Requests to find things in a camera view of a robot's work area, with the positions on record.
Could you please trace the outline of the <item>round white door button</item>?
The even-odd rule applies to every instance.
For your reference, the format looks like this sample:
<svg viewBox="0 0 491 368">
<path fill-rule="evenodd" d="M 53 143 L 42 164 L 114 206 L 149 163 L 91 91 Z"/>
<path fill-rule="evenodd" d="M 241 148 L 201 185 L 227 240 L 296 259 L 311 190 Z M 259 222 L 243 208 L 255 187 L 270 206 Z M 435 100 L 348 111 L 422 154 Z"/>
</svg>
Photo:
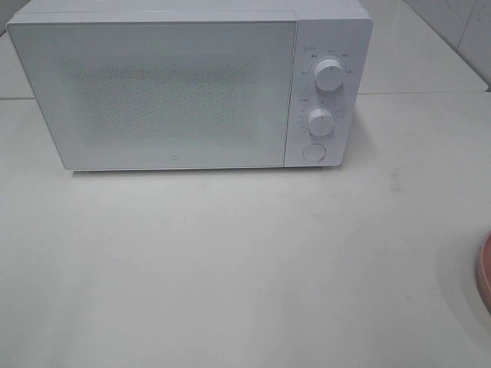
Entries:
<svg viewBox="0 0 491 368">
<path fill-rule="evenodd" d="M 306 161 L 319 163 L 325 158 L 326 148 L 319 143 L 313 143 L 303 149 L 302 155 Z"/>
</svg>

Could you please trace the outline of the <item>pink round plate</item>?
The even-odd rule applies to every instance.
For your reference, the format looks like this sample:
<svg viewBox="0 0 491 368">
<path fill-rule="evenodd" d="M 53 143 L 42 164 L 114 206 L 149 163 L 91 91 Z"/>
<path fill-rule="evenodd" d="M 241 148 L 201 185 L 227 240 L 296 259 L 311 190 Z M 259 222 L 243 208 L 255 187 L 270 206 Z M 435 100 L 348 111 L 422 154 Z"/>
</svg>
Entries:
<svg viewBox="0 0 491 368">
<path fill-rule="evenodd" d="M 483 303 L 490 309 L 490 234 L 488 234 L 479 249 L 476 260 L 476 283 Z"/>
</svg>

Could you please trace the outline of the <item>white microwave door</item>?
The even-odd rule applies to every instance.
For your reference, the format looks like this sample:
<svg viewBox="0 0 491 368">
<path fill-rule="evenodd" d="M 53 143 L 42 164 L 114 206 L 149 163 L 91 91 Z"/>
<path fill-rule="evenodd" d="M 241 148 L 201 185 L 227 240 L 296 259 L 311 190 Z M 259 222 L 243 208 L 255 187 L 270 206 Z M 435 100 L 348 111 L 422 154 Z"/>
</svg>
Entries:
<svg viewBox="0 0 491 368">
<path fill-rule="evenodd" d="M 283 164 L 292 21 L 9 33 L 66 169 Z"/>
</svg>

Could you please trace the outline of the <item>lower white timer knob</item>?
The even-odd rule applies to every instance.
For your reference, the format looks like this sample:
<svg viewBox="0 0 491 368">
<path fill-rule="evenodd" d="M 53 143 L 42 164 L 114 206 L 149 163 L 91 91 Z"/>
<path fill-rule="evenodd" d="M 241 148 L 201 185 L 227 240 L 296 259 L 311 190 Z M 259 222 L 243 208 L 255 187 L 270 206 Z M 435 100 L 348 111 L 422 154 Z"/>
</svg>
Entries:
<svg viewBox="0 0 491 368">
<path fill-rule="evenodd" d="M 312 136 L 327 136 L 334 129 L 335 121 L 330 110 L 317 108 L 308 114 L 307 123 Z"/>
</svg>

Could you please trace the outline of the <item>white microwave oven body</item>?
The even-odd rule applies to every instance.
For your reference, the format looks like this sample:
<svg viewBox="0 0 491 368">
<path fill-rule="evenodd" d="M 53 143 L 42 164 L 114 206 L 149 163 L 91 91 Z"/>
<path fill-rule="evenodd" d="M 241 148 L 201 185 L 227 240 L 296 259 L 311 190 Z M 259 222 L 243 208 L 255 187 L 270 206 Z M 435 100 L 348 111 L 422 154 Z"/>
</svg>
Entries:
<svg viewBox="0 0 491 368">
<path fill-rule="evenodd" d="M 339 166 L 348 141 L 373 28 L 371 17 L 360 2 L 31 1 L 13 15 L 6 29 L 12 40 L 9 33 L 12 25 L 282 21 L 295 23 L 283 164 L 274 167 L 186 169 Z M 344 83 L 334 91 L 324 92 L 315 85 L 313 68 L 319 61 L 332 57 L 340 60 L 345 66 Z M 330 110 L 334 117 L 334 129 L 327 136 L 312 136 L 308 131 L 307 116 L 317 108 Z M 303 149 L 313 143 L 319 143 L 326 148 L 325 158 L 319 163 L 306 161 L 302 155 Z"/>
</svg>

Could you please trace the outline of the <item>upper white power knob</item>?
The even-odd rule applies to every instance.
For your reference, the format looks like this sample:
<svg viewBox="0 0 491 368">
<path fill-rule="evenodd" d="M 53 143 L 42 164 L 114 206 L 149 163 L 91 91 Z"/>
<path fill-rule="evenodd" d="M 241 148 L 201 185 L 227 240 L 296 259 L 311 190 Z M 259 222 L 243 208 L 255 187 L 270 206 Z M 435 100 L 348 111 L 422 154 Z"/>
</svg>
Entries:
<svg viewBox="0 0 491 368">
<path fill-rule="evenodd" d="M 313 73 L 316 87 L 331 92 L 344 83 L 345 66 L 337 58 L 328 57 L 314 66 Z"/>
</svg>

